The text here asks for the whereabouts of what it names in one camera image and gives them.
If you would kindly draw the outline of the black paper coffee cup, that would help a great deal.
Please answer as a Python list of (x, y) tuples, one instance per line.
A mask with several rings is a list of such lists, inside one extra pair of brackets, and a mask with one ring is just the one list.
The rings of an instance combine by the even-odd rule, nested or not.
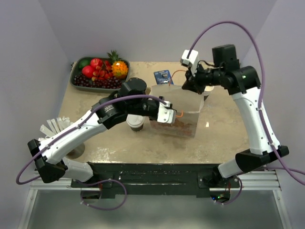
[(130, 129), (133, 131), (133, 132), (139, 132), (143, 129), (143, 124), (141, 125), (137, 125), (137, 126), (130, 126)]

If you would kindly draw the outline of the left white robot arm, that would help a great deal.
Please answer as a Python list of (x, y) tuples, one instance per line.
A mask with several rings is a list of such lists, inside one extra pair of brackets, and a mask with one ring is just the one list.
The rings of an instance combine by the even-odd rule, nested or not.
[(93, 170), (93, 165), (67, 159), (68, 153), (91, 137), (125, 122), (128, 115), (172, 123), (175, 116), (172, 104), (162, 97), (147, 95), (146, 88), (144, 80), (132, 78), (55, 136), (43, 141), (31, 140), (28, 147), (43, 182), (51, 183), (66, 177), (94, 187), (98, 184), (99, 175)]

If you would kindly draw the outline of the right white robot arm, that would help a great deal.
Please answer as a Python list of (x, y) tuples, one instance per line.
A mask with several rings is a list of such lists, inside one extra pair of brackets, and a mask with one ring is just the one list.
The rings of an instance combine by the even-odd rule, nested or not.
[(241, 67), (233, 44), (214, 47), (211, 68), (200, 65), (198, 51), (184, 50), (180, 63), (187, 67), (182, 89), (202, 94), (207, 86), (226, 89), (237, 105), (249, 140), (249, 149), (213, 168), (203, 178), (208, 187), (224, 187), (235, 175), (248, 173), (289, 154), (275, 136), (264, 104), (259, 100), (262, 85), (252, 66)]

